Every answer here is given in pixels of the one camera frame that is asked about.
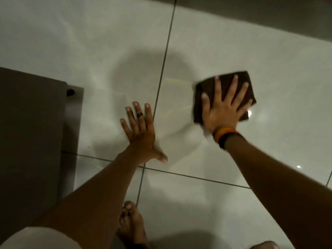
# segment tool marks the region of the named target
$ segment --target cloth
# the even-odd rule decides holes
[[[239,93],[244,82],[249,83],[247,93],[244,96],[243,101],[240,104],[239,108],[241,108],[243,105],[245,105],[250,99],[253,100],[252,101],[253,105],[256,104],[254,91],[252,88],[249,73],[247,71],[228,73],[228,74],[219,76],[220,82],[222,84],[222,100],[225,99],[225,96],[229,90],[229,87],[232,83],[232,80],[233,80],[235,74],[238,75],[238,86],[236,89],[235,96]],[[214,77],[205,79],[204,81],[198,83],[195,88],[196,88],[196,91],[195,91],[195,104],[193,107],[193,121],[195,123],[199,123],[199,124],[203,125],[201,95],[203,92],[206,93],[210,99],[210,105],[212,106],[213,99],[214,99]],[[249,119],[248,112],[246,112],[241,116],[240,121],[245,121],[248,119]]]
[[[46,227],[27,227],[7,239],[0,249],[81,249],[61,232]]]

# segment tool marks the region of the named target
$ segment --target wrist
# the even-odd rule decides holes
[[[241,135],[237,135],[237,134],[233,134],[233,135],[229,136],[226,139],[225,144],[224,144],[225,150],[229,151],[232,148],[232,146],[237,145],[237,143],[239,141],[246,141],[246,139],[243,138]]]
[[[116,159],[126,160],[126,164],[136,167],[141,164],[138,153],[130,145],[123,152],[119,153]]]

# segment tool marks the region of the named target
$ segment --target forearm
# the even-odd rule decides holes
[[[109,248],[127,188],[139,164],[124,151],[33,225],[56,229],[85,248]]]
[[[225,143],[248,185],[296,248],[331,246],[332,191],[263,153],[245,139]]]

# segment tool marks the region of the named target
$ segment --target wristband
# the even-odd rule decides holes
[[[220,137],[222,137],[224,134],[227,134],[227,133],[238,133],[238,132],[231,127],[222,127],[220,129],[216,130],[215,133],[213,134],[213,138],[214,138],[215,142],[219,143]]]
[[[222,149],[225,149],[225,142],[227,138],[234,134],[239,135],[243,138],[243,136],[235,129],[230,127],[224,127],[216,131],[216,133],[214,134],[214,140],[216,143],[219,144]]]
[[[239,132],[229,132],[229,133],[226,133],[222,137],[219,138],[219,141],[218,141],[219,147],[221,147],[222,149],[226,150],[225,149],[225,142],[232,135],[238,135],[238,136],[244,138]]]

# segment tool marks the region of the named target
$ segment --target black wristband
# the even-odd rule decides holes
[[[241,136],[242,138],[244,138],[239,133],[234,133],[234,132],[232,132],[232,133],[226,133],[222,137],[219,138],[219,141],[218,141],[219,147],[221,147],[222,149],[226,150],[225,149],[225,142],[226,142],[227,138],[230,137],[230,136],[232,136],[232,135],[238,135],[238,136]]]

